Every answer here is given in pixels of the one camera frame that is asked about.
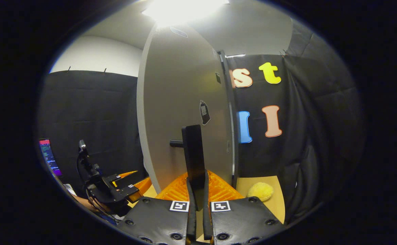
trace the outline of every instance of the ceiling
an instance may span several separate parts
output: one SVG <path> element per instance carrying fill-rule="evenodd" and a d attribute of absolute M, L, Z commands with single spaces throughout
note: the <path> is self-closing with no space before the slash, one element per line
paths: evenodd
<path fill-rule="evenodd" d="M 215 50 L 233 54 L 279 54 L 289 46 L 292 22 L 287 14 L 268 4 L 253 0 L 229 0 L 213 14 L 188 22 Z M 152 0 L 136 1 L 96 26 L 83 36 L 114 39 L 144 48 L 155 21 L 142 14 Z"/>

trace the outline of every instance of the yellow pom pom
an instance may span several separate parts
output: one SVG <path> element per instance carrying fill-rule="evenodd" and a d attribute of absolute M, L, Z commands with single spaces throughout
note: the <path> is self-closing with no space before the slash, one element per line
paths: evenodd
<path fill-rule="evenodd" d="M 255 183 L 248 191 L 247 197 L 258 197 L 261 201 L 266 201 L 271 198 L 274 189 L 267 183 Z"/>

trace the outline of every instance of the computer monitor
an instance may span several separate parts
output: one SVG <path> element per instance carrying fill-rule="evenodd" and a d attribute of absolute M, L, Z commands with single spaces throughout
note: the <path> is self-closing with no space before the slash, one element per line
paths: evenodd
<path fill-rule="evenodd" d="M 58 167 L 54 154 L 52 153 L 51 141 L 48 138 L 41 138 L 38 142 L 40 144 L 41 154 L 43 155 L 45 163 L 51 167 L 52 172 L 57 177 L 62 177 L 60 168 Z"/>

